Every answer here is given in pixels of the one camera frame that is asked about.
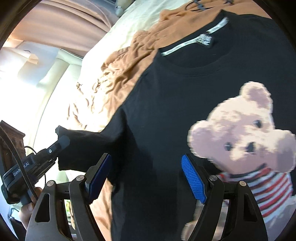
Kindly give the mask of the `person's left hand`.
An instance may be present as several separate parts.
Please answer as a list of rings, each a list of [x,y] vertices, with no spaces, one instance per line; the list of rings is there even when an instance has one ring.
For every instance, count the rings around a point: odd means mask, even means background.
[[[18,213],[20,221],[26,230],[28,229],[29,221],[36,203],[36,198],[31,195],[31,202],[29,204],[23,205],[20,209],[20,212]]]

